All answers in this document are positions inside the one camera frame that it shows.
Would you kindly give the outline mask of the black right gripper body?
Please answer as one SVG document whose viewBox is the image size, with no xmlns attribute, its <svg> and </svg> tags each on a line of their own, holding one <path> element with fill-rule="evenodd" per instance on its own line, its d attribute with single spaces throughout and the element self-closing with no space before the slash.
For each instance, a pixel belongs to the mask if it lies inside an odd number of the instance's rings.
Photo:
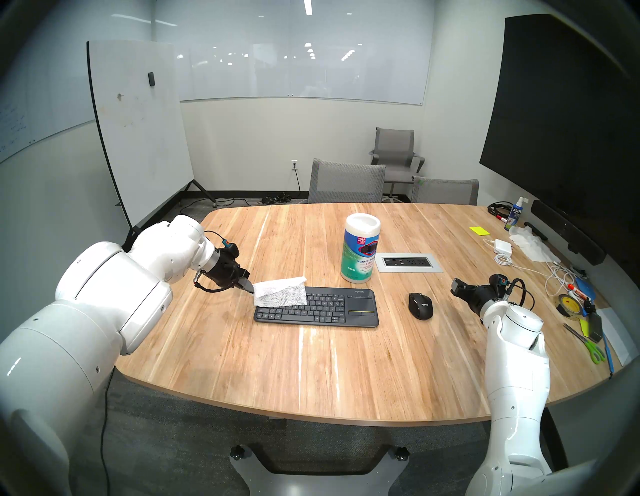
<svg viewBox="0 0 640 496">
<path fill-rule="evenodd" d="M 465 301 L 469 308 L 477 316 L 483 316 L 486 312 L 483 308 L 493 305 L 500 297 L 491 285 L 468 285 L 465 289 Z"/>
</svg>

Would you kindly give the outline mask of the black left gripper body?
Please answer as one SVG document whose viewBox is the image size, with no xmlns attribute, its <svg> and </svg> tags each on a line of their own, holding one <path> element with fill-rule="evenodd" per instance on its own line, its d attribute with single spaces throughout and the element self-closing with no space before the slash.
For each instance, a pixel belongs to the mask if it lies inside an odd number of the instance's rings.
<svg viewBox="0 0 640 496">
<path fill-rule="evenodd" d="M 236 259 L 239 256 L 237 245 L 225 245 L 223 248 L 214 248 L 212 257 L 208 262 L 211 268 L 204 269 L 203 275 L 212 280 L 218 289 L 209 289 L 202 287 L 203 291 L 226 291 L 228 289 L 239 287 L 239 278 L 247 278 L 249 280 L 250 273 L 242 268 Z"/>
</svg>

